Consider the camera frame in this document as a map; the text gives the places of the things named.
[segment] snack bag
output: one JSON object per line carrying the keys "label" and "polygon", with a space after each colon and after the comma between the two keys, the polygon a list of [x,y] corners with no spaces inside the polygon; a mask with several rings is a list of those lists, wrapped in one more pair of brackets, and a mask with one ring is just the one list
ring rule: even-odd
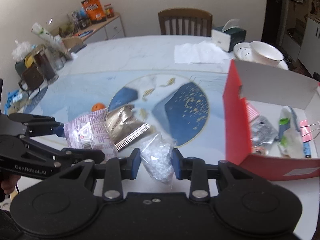
{"label": "snack bag", "polygon": [[81,3],[93,24],[107,20],[99,0],[84,0]]}
{"label": "snack bag", "polygon": [[117,150],[109,137],[106,120],[108,109],[81,115],[64,126],[68,147],[102,150],[105,161],[117,156]]}

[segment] cabinet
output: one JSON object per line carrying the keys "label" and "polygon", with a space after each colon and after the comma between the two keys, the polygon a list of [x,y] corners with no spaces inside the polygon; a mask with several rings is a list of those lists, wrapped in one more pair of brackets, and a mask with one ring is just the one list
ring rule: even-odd
{"label": "cabinet", "polygon": [[298,59],[311,75],[320,74],[320,24],[308,18]]}
{"label": "cabinet", "polygon": [[111,40],[116,34],[122,30],[120,17],[105,26],[108,39]]}
{"label": "cabinet", "polygon": [[125,37],[120,15],[118,13],[115,13],[115,17],[107,19],[105,22],[91,25],[87,29],[82,30],[82,32],[90,30],[93,30],[93,34],[82,38],[82,41],[85,44]]}
{"label": "cabinet", "polygon": [[87,38],[84,43],[85,44],[89,44],[89,43],[93,43],[93,42],[97,42],[97,41],[105,41],[107,40],[107,34],[106,34],[106,30],[104,28],[98,30],[96,33],[94,33],[93,35],[91,35],[89,38]]}
{"label": "cabinet", "polygon": [[124,38],[124,32],[123,30],[119,31],[115,36],[113,36],[113,40],[114,39],[119,39],[119,38]]}
{"label": "cabinet", "polygon": [[287,33],[283,36],[281,46],[294,61],[297,61],[301,47]]}

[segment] white marble tabletop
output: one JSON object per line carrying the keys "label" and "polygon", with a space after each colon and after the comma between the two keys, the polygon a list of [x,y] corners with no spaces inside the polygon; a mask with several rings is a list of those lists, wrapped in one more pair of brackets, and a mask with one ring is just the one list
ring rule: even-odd
{"label": "white marble tabletop", "polygon": [[[67,62],[59,75],[97,73],[123,70],[198,70],[228,73],[230,60],[221,64],[175,64],[173,51],[175,45],[210,41],[207,37],[163,35],[123,38],[88,44],[77,53],[78,58]],[[62,149],[62,144],[39,138],[51,147]],[[39,180],[21,178],[18,187],[23,190]],[[303,211],[295,234],[302,240],[310,240],[316,229],[319,210],[319,178],[275,182],[294,192],[302,202]],[[210,181],[211,195],[217,195],[215,181]],[[187,192],[189,181],[173,182],[173,192]],[[142,166],[137,180],[123,181],[124,193],[127,192],[169,192],[166,186],[156,184]],[[102,180],[98,180],[95,195],[101,195]]]}

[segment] jar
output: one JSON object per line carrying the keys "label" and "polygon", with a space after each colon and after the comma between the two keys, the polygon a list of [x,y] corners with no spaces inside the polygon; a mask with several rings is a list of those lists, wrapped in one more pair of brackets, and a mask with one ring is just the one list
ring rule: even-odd
{"label": "jar", "polygon": [[53,60],[50,50],[46,46],[40,44],[35,47],[31,53],[35,59],[38,70],[47,80],[48,85],[54,83],[59,75],[56,72],[56,63]]}
{"label": "jar", "polygon": [[115,16],[115,13],[113,12],[113,7],[111,6],[111,3],[106,4],[104,6],[104,10],[105,10],[107,18],[112,18]]}

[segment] white plate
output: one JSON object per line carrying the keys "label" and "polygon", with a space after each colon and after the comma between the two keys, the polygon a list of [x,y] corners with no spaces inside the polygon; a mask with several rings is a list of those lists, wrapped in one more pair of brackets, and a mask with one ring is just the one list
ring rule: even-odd
{"label": "white plate", "polygon": [[241,42],[241,43],[236,44],[233,47],[233,53],[235,54],[236,59],[242,59],[242,56],[241,56],[242,52],[247,49],[251,49],[250,43],[248,43],[248,42]]}
{"label": "white plate", "polygon": [[[233,53],[235,54],[236,59],[253,62],[252,51],[250,48],[250,43],[248,42],[241,42],[236,44],[233,47]],[[286,64],[286,62],[284,62],[284,60],[280,61],[278,67],[285,70],[289,69],[288,65]]]}

